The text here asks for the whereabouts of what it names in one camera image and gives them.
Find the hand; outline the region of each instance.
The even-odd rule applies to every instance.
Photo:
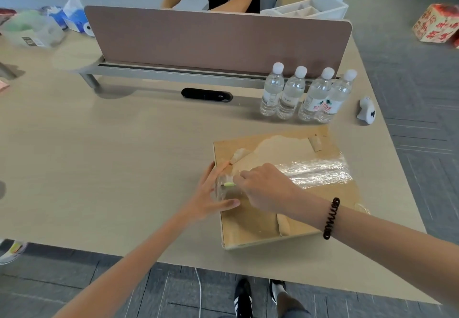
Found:
[[[254,207],[288,216],[298,209],[304,194],[302,188],[270,163],[241,171],[233,176],[233,182],[245,192]]]
[[[202,220],[218,211],[227,211],[240,205],[238,199],[226,199],[221,202],[215,202],[210,196],[210,193],[214,191],[215,180],[229,163],[228,161],[214,169],[215,163],[212,162],[202,174],[195,194],[182,208],[182,211],[188,218],[191,218],[192,222]]]

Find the person's right hand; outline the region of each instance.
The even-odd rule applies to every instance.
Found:
[[[233,182],[245,192],[254,207],[288,216],[298,209],[304,193],[270,163],[241,171],[233,176]]]

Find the desk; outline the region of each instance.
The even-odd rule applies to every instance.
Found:
[[[53,53],[0,38],[0,60],[25,71],[0,94],[2,237],[123,256],[191,195],[214,141],[304,126],[262,118],[259,89],[101,77],[105,92],[95,94],[78,74],[52,69]],[[359,75],[330,132],[371,213],[425,232],[379,106],[370,126],[355,117],[358,100],[375,95],[353,39],[339,72],[348,68]],[[187,100],[184,87],[234,99]],[[320,235],[225,251],[217,215],[186,230],[159,261],[434,302]]]

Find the plastic bottle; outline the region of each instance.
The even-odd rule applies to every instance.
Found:
[[[306,87],[304,79],[306,73],[306,67],[299,66],[295,71],[295,75],[285,83],[284,92],[280,96],[279,107],[276,112],[278,118],[287,120],[293,116],[298,101]]]
[[[357,76],[354,69],[349,69],[342,79],[337,80],[331,86],[327,99],[323,102],[315,118],[321,123],[329,123],[347,99],[352,90],[352,81]]]
[[[325,68],[322,75],[309,86],[306,99],[300,107],[298,117],[303,121],[314,119],[315,113],[320,109],[331,89],[331,78],[335,74],[333,68]]]
[[[272,116],[279,106],[279,98],[284,89],[284,65],[280,62],[274,63],[273,71],[264,82],[264,92],[261,98],[260,112],[264,116]]]

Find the black bracelet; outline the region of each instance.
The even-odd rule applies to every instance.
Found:
[[[330,213],[328,213],[328,215],[330,216],[328,217],[327,225],[325,226],[325,229],[324,229],[324,238],[326,240],[329,240],[331,237],[331,230],[333,229],[333,224],[335,223],[334,220],[335,220],[336,212],[338,211],[339,206],[340,206],[340,199],[338,197],[335,197],[333,199],[333,202],[331,202]]]

